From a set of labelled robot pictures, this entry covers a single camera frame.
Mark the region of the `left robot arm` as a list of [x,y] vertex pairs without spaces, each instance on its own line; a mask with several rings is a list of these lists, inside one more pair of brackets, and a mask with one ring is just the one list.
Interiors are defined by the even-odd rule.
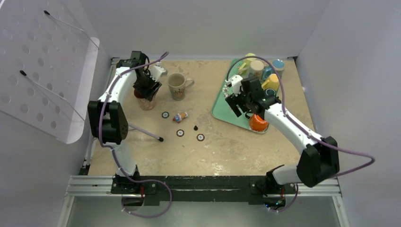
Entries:
[[140,94],[151,100],[160,88],[158,79],[165,70],[153,76],[148,70],[151,63],[147,58],[133,57],[116,64],[114,78],[106,91],[87,105],[91,133],[101,147],[107,148],[114,160],[116,173],[113,177],[112,192],[125,190],[136,193],[143,189],[146,180],[140,178],[136,162],[131,157],[125,139],[129,130],[137,130],[158,141],[164,139],[147,130],[128,123],[122,103],[130,88],[137,88]]

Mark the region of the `orange mug black handle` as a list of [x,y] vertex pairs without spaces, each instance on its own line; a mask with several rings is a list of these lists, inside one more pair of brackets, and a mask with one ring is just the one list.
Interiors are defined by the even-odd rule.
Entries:
[[268,129],[269,123],[260,116],[253,114],[249,120],[249,127],[255,132],[265,132]]

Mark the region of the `pink halloween mug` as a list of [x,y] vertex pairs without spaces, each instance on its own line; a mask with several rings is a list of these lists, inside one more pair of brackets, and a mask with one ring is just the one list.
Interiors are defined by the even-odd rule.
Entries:
[[155,107],[155,100],[152,99],[151,101],[145,99],[137,90],[134,90],[134,96],[139,104],[139,107],[142,110],[148,111]]

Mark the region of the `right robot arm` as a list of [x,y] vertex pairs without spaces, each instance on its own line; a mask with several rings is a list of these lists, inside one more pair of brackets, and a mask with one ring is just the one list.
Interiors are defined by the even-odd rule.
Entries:
[[266,173],[265,185],[270,192],[278,192],[288,183],[312,188],[339,172],[336,140],[307,128],[284,107],[283,101],[268,95],[257,78],[234,75],[226,80],[224,88],[231,92],[225,94],[225,101],[236,116],[247,111],[256,114],[278,129],[300,154],[296,165],[278,166]]

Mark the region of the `dark teal mug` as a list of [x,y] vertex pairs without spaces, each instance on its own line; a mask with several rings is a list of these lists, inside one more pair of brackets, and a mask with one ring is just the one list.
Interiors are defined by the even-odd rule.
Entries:
[[268,88],[265,90],[265,94],[267,96],[277,96],[277,90],[274,90],[272,88]]

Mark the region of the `cream mug with coral print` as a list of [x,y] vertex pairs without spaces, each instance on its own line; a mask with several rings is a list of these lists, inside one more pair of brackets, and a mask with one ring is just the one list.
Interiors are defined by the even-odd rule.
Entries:
[[167,84],[175,101],[181,101],[185,98],[185,91],[194,84],[194,79],[186,78],[181,73],[172,73],[167,78]]

